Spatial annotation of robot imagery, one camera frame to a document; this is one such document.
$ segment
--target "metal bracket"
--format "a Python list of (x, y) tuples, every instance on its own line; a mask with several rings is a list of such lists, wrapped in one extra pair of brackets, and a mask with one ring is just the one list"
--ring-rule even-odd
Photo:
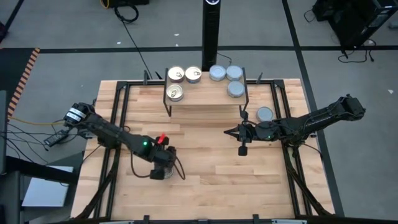
[(285, 88), (284, 80), (274, 80), (274, 84), (279, 86), (279, 88)]
[(261, 72), (261, 74), (259, 75), (259, 77), (257, 78), (257, 81), (256, 81), (256, 84), (258, 85), (258, 84), (261, 84), (261, 78), (262, 78), (262, 72)]
[(253, 224), (260, 224), (260, 218), (258, 214), (253, 215)]
[(209, 220), (198, 220), (198, 224), (208, 224)]
[(160, 80), (162, 80), (163, 78), (159, 75), (159, 73), (155, 72), (157, 75), (157, 78), (159, 78)]
[(144, 215), (143, 223), (149, 224), (149, 215)]
[(307, 224), (306, 220), (272, 220), (272, 224)]
[(148, 80), (150, 80), (147, 70), (144, 70), (144, 85), (148, 85)]
[(126, 81), (118, 81), (118, 84), (116, 84), (116, 90), (121, 90), (127, 85)]

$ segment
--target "floor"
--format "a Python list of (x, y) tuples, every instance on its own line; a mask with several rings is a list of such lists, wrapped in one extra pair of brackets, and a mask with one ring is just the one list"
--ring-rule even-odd
[[(219, 45), (290, 46), (288, 50), (221, 51), (233, 63), (246, 68), (248, 78), (303, 78), (289, 23), (281, 0), (227, 0), (221, 5)], [(336, 37), (326, 22), (307, 23), (303, 13), (315, 0), (288, 0), (300, 46), (337, 46)], [(0, 2), (0, 21), (6, 22), (17, 0)], [(151, 0), (138, 6), (139, 19), (128, 29), (139, 47), (201, 46), (201, 1)], [(129, 9), (121, 9), (128, 15)], [(398, 20), (398, 14), (391, 20)], [(398, 45), (398, 30), (387, 23), (372, 38), (378, 45)], [(38, 47), (43, 49), (126, 48), (133, 47), (123, 25), (112, 10), (97, 1), (25, 1), (2, 48)], [(323, 50), (302, 52), (309, 82), (318, 108), (347, 93), (358, 97), (367, 108), (361, 121), (340, 122), (325, 130), (331, 164), (336, 177), (344, 213), (347, 217), (398, 220), (398, 140), (395, 111), (398, 108), (396, 50), (375, 50), (375, 62), (340, 63), (341, 52)], [(164, 76), (172, 65), (187, 67), (201, 64), (201, 52), (144, 52), (150, 71)], [(362, 60), (363, 51), (350, 59)], [(223, 57), (218, 59), (228, 65)], [(40, 54), (19, 101), (14, 116), (34, 122), (61, 119), (75, 102), (91, 102), (101, 80), (142, 79), (145, 67), (135, 52)], [(310, 91), (306, 82), (306, 91)], [(25, 131), (51, 133), (51, 127), (23, 125)], [(27, 156), (41, 164), (29, 148)], [(34, 147), (46, 161), (74, 155), (85, 148), (76, 139), (49, 152)], [(37, 223), (65, 219), (68, 209), (36, 220)]]

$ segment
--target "black equipment box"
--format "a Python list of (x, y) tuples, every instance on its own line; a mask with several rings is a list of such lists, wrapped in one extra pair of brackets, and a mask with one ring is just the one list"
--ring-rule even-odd
[(341, 46), (353, 49), (363, 45), (397, 10), (398, 0), (350, 0), (329, 23)]
[(317, 0), (312, 6), (312, 12), (314, 13), (317, 21), (325, 21), (333, 17), (336, 11), (341, 9), (344, 5), (345, 0)]

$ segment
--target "gold can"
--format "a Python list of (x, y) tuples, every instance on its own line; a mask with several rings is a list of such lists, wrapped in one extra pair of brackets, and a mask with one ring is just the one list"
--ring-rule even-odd
[(167, 90), (167, 97), (174, 102), (180, 101), (183, 98), (182, 87), (178, 84), (170, 85)]

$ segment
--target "can lid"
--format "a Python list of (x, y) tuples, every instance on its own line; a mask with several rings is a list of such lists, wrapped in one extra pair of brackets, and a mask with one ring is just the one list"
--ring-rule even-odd
[(226, 70), (221, 65), (213, 65), (210, 67), (210, 75), (214, 78), (224, 78)]
[(241, 78), (243, 75), (243, 70), (239, 66), (231, 65), (226, 69), (226, 73), (231, 78)]
[(201, 70), (195, 66), (189, 67), (185, 71), (185, 76), (190, 80), (197, 80), (201, 77)]
[(179, 80), (184, 77), (185, 72), (182, 67), (175, 66), (169, 69), (167, 75), (173, 80)]
[(167, 96), (172, 99), (178, 99), (182, 96), (183, 90), (180, 85), (174, 84), (167, 88)]
[(230, 82), (228, 84), (228, 91), (233, 96), (241, 96), (244, 93), (244, 85), (238, 81)]
[(271, 121), (274, 118), (274, 113), (266, 106), (260, 107), (257, 110), (257, 119), (259, 121)]

